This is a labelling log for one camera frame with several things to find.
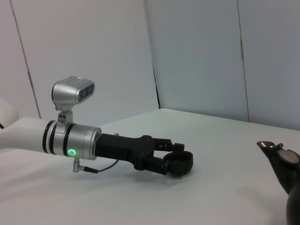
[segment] camera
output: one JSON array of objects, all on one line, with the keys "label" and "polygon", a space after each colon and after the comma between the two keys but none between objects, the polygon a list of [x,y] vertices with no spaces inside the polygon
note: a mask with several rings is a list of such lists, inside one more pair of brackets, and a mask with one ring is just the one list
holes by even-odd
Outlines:
[{"label": "camera", "polygon": [[71,76],[58,81],[52,88],[52,101],[58,111],[67,111],[80,104],[95,92],[95,83],[85,78]]}]

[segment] black teapot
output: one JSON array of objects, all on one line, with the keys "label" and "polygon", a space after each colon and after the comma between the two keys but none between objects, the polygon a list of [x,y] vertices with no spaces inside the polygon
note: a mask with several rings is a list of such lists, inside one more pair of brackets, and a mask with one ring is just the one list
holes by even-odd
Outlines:
[{"label": "black teapot", "polygon": [[289,195],[287,225],[300,225],[300,156],[292,150],[284,150],[283,144],[258,142],[257,145],[268,157],[279,183]]}]

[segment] white wall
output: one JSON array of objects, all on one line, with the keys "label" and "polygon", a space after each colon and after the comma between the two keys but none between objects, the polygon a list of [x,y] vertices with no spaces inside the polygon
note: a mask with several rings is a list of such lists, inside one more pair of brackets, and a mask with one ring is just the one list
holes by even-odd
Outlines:
[{"label": "white wall", "polygon": [[161,106],[248,121],[236,0],[146,0]]},{"label": "white wall", "polygon": [[17,107],[20,117],[38,117],[9,0],[0,0],[0,98]]},{"label": "white wall", "polygon": [[239,1],[250,121],[300,129],[300,1]]},{"label": "white wall", "polygon": [[43,119],[51,89],[82,76],[96,92],[74,122],[100,125],[158,108],[143,0],[13,0]]}]

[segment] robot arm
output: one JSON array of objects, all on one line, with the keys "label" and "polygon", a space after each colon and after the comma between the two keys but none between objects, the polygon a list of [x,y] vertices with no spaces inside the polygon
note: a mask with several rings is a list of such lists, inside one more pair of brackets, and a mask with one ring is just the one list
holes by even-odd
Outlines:
[{"label": "robot arm", "polygon": [[[13,148],[44,152],[74,158],[73,171],[98,173],[81,166],[79,159],[97,157],[128,161],[137,170],[149,170],[167,175],[185,175],[193,166],[193,154],[184,151],[183,144],[172,144],[169,139],[144,135],[128,138],[102,134],[98,127],[73,123],[72,107],[93,95],[95,83],[80,77],[69,77],[57,82],[52,89],[52,100],[58,121],[22,118],[0,130],[0,149]],[[163,159],[154,151],[171,151]]]}]

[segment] white table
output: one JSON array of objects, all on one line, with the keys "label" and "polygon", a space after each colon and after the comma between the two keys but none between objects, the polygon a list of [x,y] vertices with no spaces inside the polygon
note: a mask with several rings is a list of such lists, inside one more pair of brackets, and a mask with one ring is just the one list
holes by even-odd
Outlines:
[{"label": "white table", "polygon": [[[287,194],[257,141],[297,151],[300,132],[174,110],[101,126],[103,133],[170,138],[194,154],[180,179],[127,162],[101,174],[72,159],[24,150],[0,154],[2,225],[284,225]],[[114,160],[81,160],[104,168]]]}]

